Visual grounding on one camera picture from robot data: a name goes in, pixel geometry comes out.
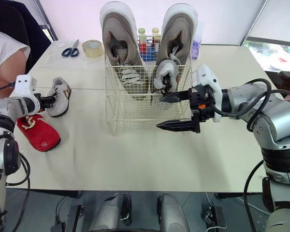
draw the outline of plastic bottle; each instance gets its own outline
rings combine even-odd
[[[146,39],[147,36],[145,35],[145,29],[144,28],[139,28],[138,29],[139,32],[139,40],[140,40],[140,53],[141,55],[146,55]]]
[[[200,46],[202,42],[203,28],[204,28],[204,24],[200,22],[198,24],[198,29],[194,35],[193,42],[192,42],[192,47],[191,47],[192,59],[197,59],[199,56]]]
[[[159,46],[160,46],[160,40],[161,40],[161,34],[159,34],[159,28],[152,28],[153,32],[153,47],[155,49],[155,57],[157,57],[157,54],[159,52]]]
[[[193,59],[197,59],[198,56],[199,56],[199,49],[200,49],[200,46],[201,46],[201,41],[196,41],[196,40],[193,40],[192,42],[192,47],[191,47],[191,58]]]

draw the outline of packing tape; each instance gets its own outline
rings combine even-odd
[[[103,55],[102,43],[98,40],[83,42],[82,47],[88,57],[99,57]]]

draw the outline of red shoe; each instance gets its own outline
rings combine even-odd
[[[61,141],[58,132],[43,120],[42,115],[19,118],[17,126],[38,151],[48,151]]]

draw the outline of wire basket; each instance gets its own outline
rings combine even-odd
[[[140,66],[112,66],[105,56],[106,80],[106,121],[114,135],[126,131],[156,130],[156,125],[175,119],[191,118],[188,101],[178,103],[160,102],[161,93],[152,93],[153,79],[157,69],[157,47],[153,46],[153,37],[146,40],[146,52],[139,44],[140,55],[145,65]],[[178,66],[180,78],[177,91],[191,87],[191,56],[185,65]],[[123,85],[121,73],[137,73],[143,84]]]

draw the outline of white table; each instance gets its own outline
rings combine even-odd
[[[70,43],[52,43],[30,71],[38,79],[37,92],[42,95],[56,76],[62,76],[72,88],[66,115],[51,118],[42,113],[61,135],[61,144],[41,153],[15,129],[20,150],[31,165],[33,189],[243,191],[247,176],[262,159],[245,122],[209,120],[201,124],[201,134],[158,130],[113,136],[105,121],[104,58],[95,59],[91,64],[95,69],[90,65],[82,68],[81,61],[86,57],[81,57],[81,51],[79,59],[61,58],[45,66]],[[69,68],[63,68],[64,62]],[[245,47],[203,45],[200,58],[193,61],[193,70],[203,62],[218,76],[222,88],[254,78],[269,80]],[[8,181],[19,181],[23,176],[23,170],[19,170]],[[249,190],[262,191],[264,176],[260,168]]]

